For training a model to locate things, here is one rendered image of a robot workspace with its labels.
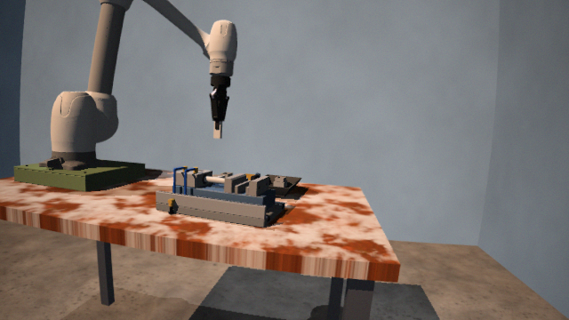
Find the dark grey flat bar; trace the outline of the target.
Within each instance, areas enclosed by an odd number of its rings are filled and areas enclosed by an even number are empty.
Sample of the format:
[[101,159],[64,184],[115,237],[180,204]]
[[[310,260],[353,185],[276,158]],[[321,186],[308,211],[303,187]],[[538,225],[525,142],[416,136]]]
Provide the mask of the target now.
[[249,182],[250,182],[250,180],[248,180],[248,181],[246,181],[246,182],[243,182],[243,183],[241,183],[241,184],[236,185],[236,186],[235,186],[235,194],[238,194],[238,193],[240,193],[240,192],[245,191],[245,188],[249,186]]

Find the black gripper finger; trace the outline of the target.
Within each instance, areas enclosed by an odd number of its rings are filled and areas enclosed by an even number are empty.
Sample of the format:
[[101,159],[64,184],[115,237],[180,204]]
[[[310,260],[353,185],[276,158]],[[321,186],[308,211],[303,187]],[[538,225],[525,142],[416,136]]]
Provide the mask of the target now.
[[213,93],[210,93],[211,108],[212,108],[212,120],[214,121],[214,132],[213,137],[220,139],[221,136],[221,103],[223,102],[224,92],[220,92],[220,100],[218,100],[218,95],[216,89]]
[[[229,96],[227,96],[227,93],[224,92],[223,102],[221,103],[221,136],[222,136],[222,121],[224,121],[223,119],[225,119],[228,100],[229,100]],[[220,136],[220,138],[221,138],[221,136]]]

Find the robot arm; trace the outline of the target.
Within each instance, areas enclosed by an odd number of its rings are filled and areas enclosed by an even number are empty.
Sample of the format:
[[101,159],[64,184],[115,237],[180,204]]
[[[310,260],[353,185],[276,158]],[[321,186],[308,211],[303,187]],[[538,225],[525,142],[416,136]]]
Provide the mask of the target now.
[[[77,171],[108,165],[108,161],[96,158],[95,148],[97,142],[110,139],[118,127],[117,102],[111,94],[124,15],[132,1],[100,0],[88,90],[62,92],[57,97],[51,118],[52,158],[40,162],[40,167]],[[234,23],[216,21],[208,35],[169,0],[142,1],[201,46],[210,60],[211,76],[233,76],[237,50]]]

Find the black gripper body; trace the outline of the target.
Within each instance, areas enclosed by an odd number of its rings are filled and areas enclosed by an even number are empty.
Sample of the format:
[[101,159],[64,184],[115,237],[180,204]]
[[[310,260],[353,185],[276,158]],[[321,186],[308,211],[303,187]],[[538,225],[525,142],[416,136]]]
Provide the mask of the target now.
[[211,86],[213,86],[213,91],[216,89],[218,100],[220,100],[220,92],[226,92],[226,86],[230,87],[230,79],[229,76],[211,76]]

